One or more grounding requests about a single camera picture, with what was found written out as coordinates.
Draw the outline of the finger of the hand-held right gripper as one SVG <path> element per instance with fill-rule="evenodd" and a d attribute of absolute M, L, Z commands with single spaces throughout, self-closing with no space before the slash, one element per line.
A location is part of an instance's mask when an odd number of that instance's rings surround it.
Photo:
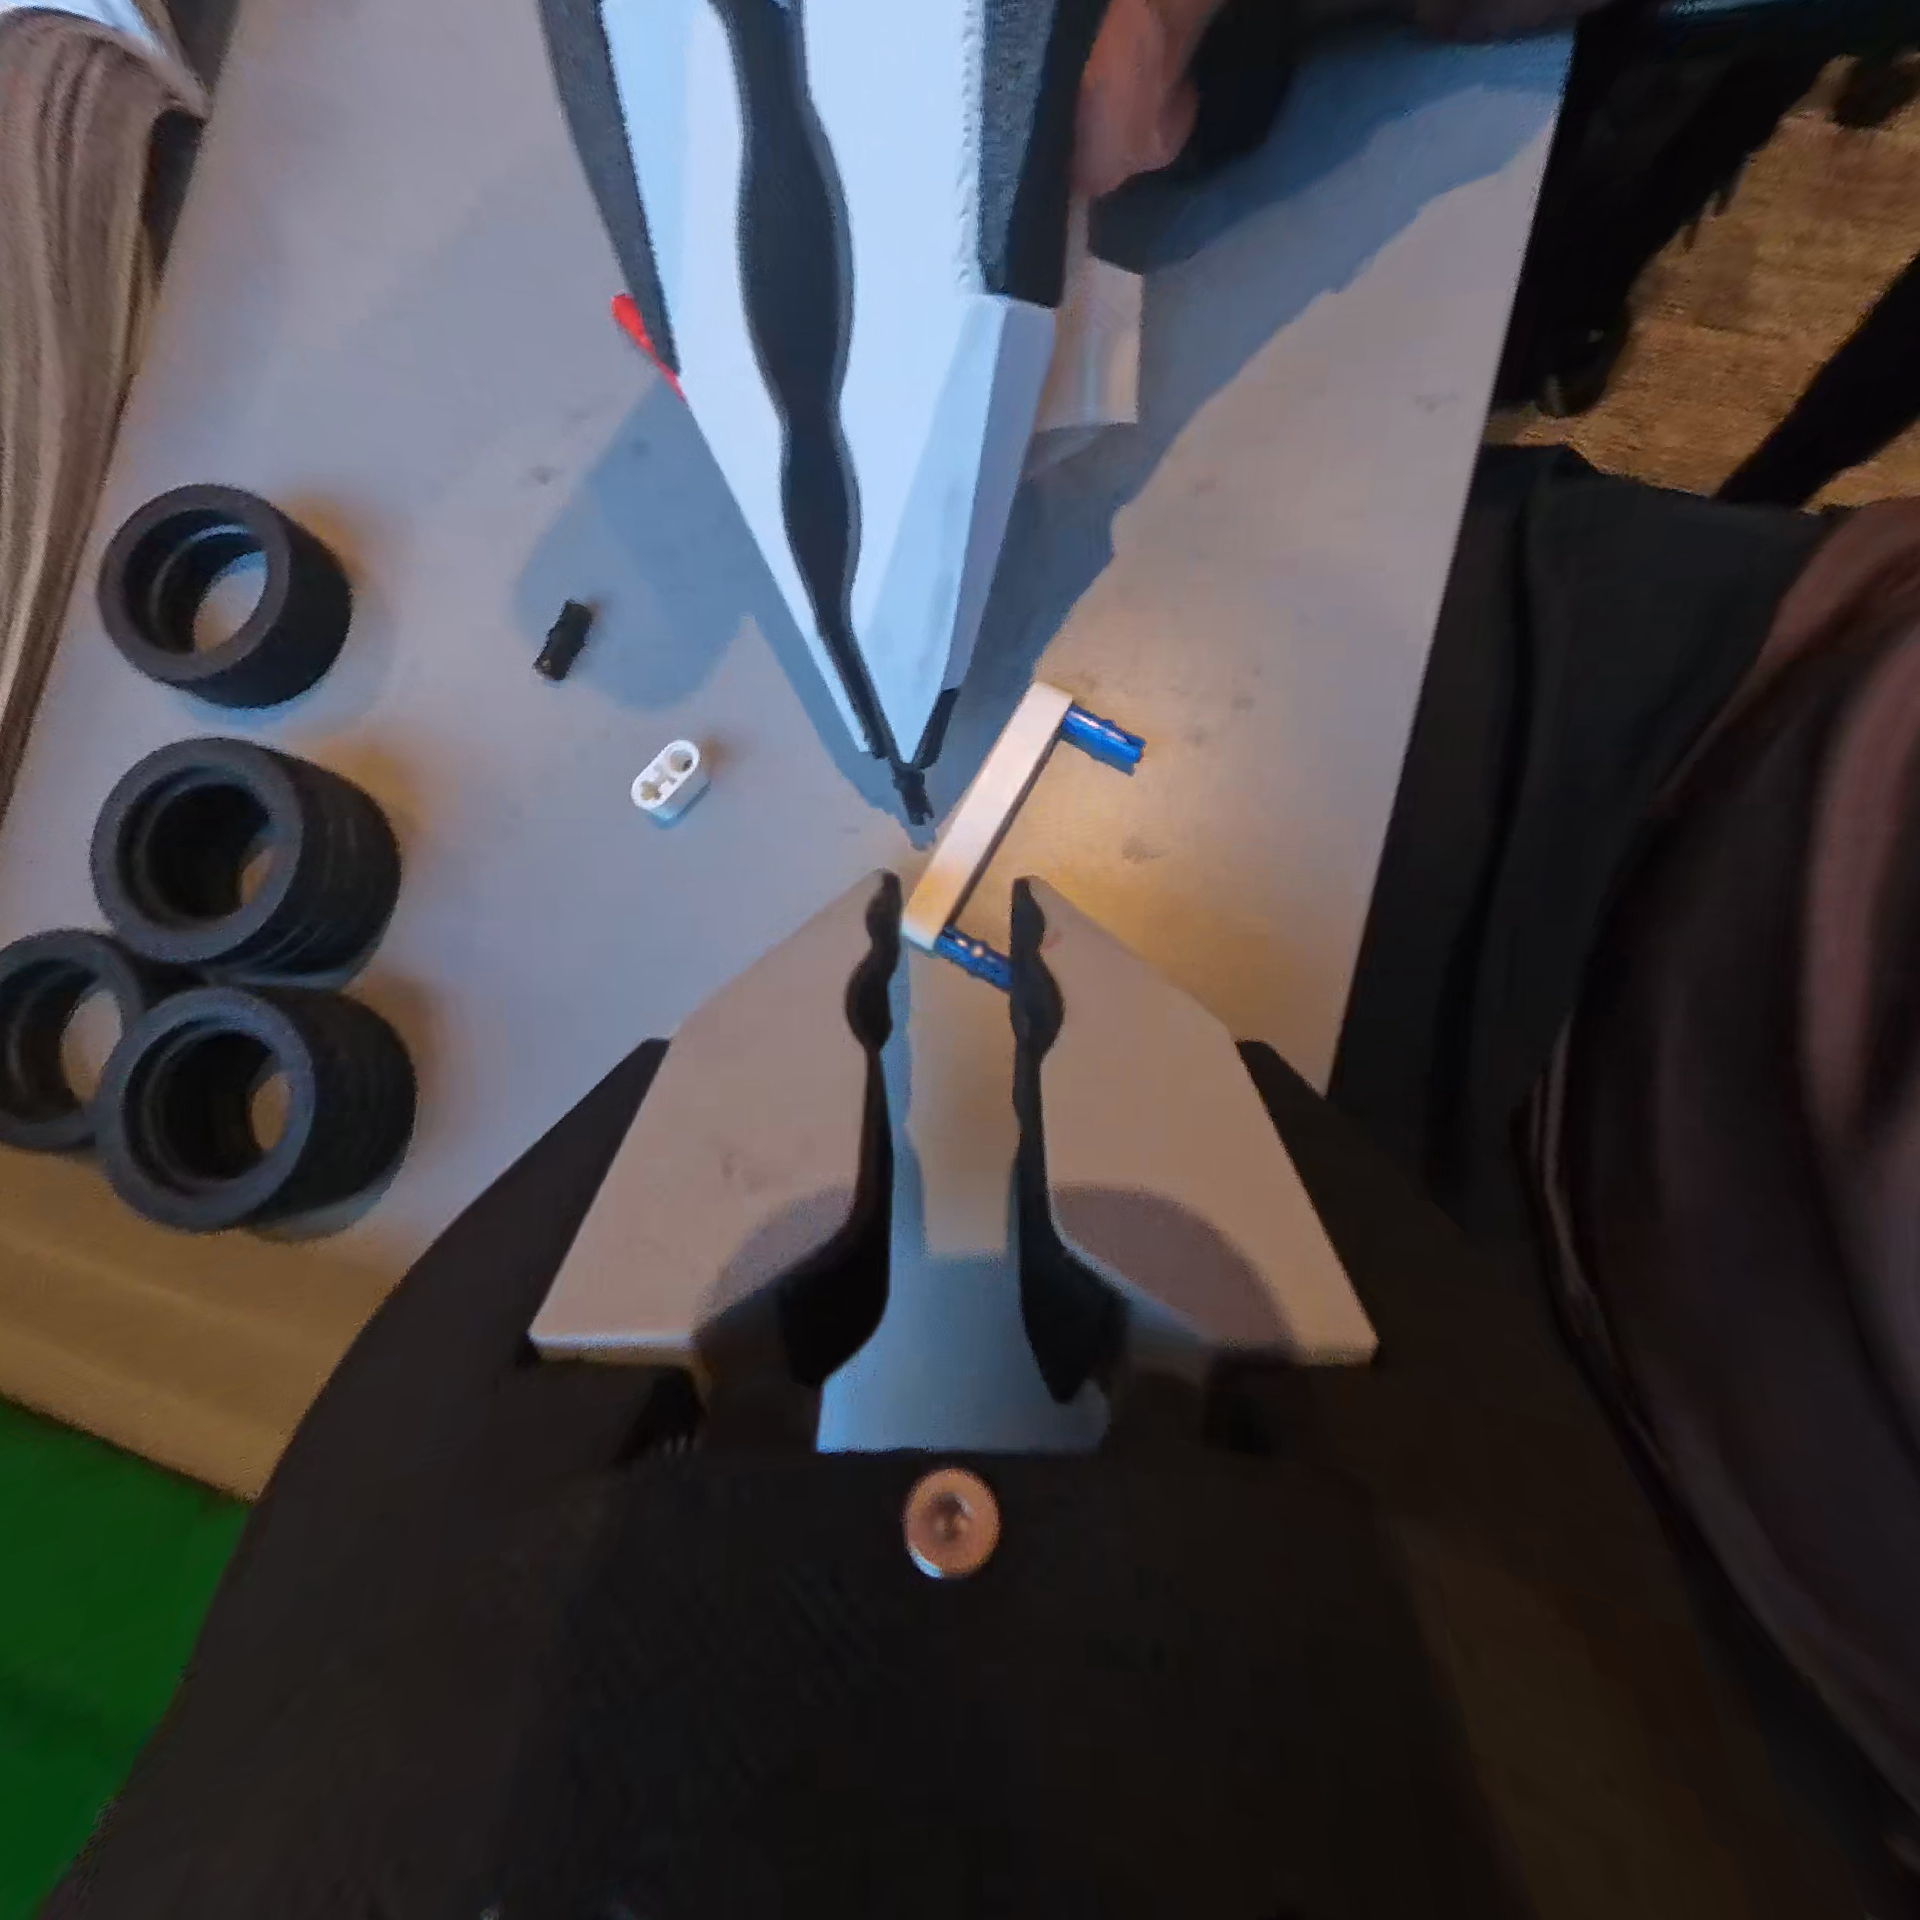
<path fill-rule="evenodd" d="M 850 232 L 805 8 L 604 5 L 659 282 L 646 320 L 861 750 L 901 765 L 850 612 Z"/>
<path fill-rule="evenodd" d="M 1061 311 L 1061 6 L 802 5 L 844 186 L 855 638 L 930 767 L 986 612 Z"/>

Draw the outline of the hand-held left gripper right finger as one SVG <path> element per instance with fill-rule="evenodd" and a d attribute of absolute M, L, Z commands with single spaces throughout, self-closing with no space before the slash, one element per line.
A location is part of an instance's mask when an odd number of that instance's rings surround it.
<path fill-rule="evenodd" d="M 1011 904 L 1020 1302 L 1052 1399 L 1369 1364 L 1374 1318 L 1233 1031 L 1054 885 Z"/>

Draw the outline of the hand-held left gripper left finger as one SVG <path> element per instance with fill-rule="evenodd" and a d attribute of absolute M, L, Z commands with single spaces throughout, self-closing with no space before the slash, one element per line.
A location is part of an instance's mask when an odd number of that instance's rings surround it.
<path fill-rule="evenodd" d="M 535 1314 L 541 1357 L 813 1394 L 868 1341 L 901 904 L 865 876 L 685 1017 Z"/>

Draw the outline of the white holed brick beam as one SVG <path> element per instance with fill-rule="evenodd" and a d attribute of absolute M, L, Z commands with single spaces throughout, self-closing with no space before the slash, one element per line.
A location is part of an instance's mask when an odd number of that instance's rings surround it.
<path fill-rule="evenodd" d="M 1041 780 L 1069 706 L 1071 695 L 1045 680 L 1025 692 L 903 901 L 901 933 L 907 944 L 933 953 L 964 909 L 1001 836 Z"/>

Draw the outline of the grey desk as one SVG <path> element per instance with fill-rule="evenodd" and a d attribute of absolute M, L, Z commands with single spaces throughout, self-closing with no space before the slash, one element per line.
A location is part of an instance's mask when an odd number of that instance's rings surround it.
<path fill-rule="evenodd" d="M 1318 1087 L 1567 70 L 1565 36 L 1356 36 L 1269 143 L 1157 208 L 1140 417 L 1020 493 L 930 792 L 1030 670 L 1145 740 L 1047 767 L 966 922 L 1041 876 Z M 193 1236 L 4 1151 L 4 1399 L 251 1494 L 389 1284 L 639 1039 L 861 873 L 918 871 L 834 724 L 618 266 L 532 5 L 237 5 L 78 596 L 4 818 L 4 938 L 98 926 L 90 833 L 158 745 L 358 782 L 403 889 L 358 992 L 418 1068 L 329 1236 Z M 289 703 L 158 686 L 95 602 L 145 500 L 265 495 L 348 570 Z M 535 671 L 594 605 L 563 684 Z M 631 784 L 679 736 L 709 789 Z"/>

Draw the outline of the person's right hand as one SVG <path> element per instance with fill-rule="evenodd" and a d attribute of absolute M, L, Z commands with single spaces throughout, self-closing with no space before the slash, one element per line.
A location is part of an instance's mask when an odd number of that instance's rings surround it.
<path fill-rule="evenodd" d="M 1105 198 L 1178 160 L 1196 118 L 1188 68 L 1213 10 L 1213 1 L 1109 1 L 1079 87 L 1079 196 Z"/>

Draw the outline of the red plastic axle pin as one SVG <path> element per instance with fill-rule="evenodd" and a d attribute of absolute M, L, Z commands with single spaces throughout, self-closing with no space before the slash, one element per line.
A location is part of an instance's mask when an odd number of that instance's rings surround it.
<path fill-rule="evenodd" d="M 633 298 L 633 295 L 613 295 L 609 309 L 621 335 L 629 338 L 631 345 L 649 361 L 649 366 L 661 375 L 661 382 L 674 394 L 683 397 L 682 377 L 673 367 L 668 353 L 657 345 L 657 338 L 649 330 L 644 314 L 639 313 L 639 303 Z"/>

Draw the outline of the black rubber toy tyre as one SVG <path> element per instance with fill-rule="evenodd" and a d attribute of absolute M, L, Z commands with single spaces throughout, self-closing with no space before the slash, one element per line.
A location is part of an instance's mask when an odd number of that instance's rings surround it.
<path fill-rule="evenodd" d="M 114 1044 L 94 1102 L 110 1188 L 155 1224 L 265 1229 L 355 1201 L 401 1164 L 417 1070 L 339 992 L 209 982 Z"/>
<path fill-rule="evenodd" d="M 87 862 L 121 944 L 206 975 L 349 975 L 401 893 L 401 846 L 369 791 L 241 736 L 193 736 L 131 765 Z"/>
<path fill-rule="evenodd" d="M 54 927 L 2 949 L 2 1143 L 70 1154 L 94 1140 L 94 1093 L 63 1064 L 63 1034 L 92 996 L 106 996 L 121 1029 L 159 999 L 158 975 L 117 938 Z"/>
<path fill-rule="evenodd" d="M 201 612 L 235 569 L 253 569 L 251 610 L 201 642 Z M 174 486 L 134 506 L 103 549 L 95 602 L 137 673 L 235 711 L 308 692 L 353 623 L 334 550 L 265 495 L 222 485 Z"/>

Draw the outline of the person's torso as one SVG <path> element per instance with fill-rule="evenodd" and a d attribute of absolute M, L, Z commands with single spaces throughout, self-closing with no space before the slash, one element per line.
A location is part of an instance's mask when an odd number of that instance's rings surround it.
<path fill-rule="evenodd" d="M 1916 1914 L 1916 500 L 1474 466 L 1332 1093 L 1553 1297 L 1710 1644 Z"/>

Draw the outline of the black chair base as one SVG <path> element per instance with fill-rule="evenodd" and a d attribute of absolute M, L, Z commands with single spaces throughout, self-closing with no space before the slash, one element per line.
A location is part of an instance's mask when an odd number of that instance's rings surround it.
<path fill-rule="evenodd" d="M 1836 114 L 1867 127 L 1877 87 L 1916 89 L 1916 5 L 1610 5 L 1574 31 L 1497 410 L 1577 417 L 1599 406 L 1649 263 L 1738 189 L 1838 57 L 1855 73 Z M 1910 261 L 1713 495 L 1807 504 L 1916 428 L 1916 369 Z"/>

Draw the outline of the open instruction booklet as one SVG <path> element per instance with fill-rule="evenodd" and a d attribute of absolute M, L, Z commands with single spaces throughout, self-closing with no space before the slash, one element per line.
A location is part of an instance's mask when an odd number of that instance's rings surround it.
<path fill-rule="evenodd" d="M 169 5 L 2 6 L 2 799 L 159 276 L 155 140 L 206 111 Z"/>

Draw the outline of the green plastic bin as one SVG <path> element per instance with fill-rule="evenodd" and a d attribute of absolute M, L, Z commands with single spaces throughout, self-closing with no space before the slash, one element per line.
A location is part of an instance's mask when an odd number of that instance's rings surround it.
<path fill-rule="evenodd" d="M 169 1705 L 247 1504 L 2 1402 L 2 1914 L 34 1914 Z"/>

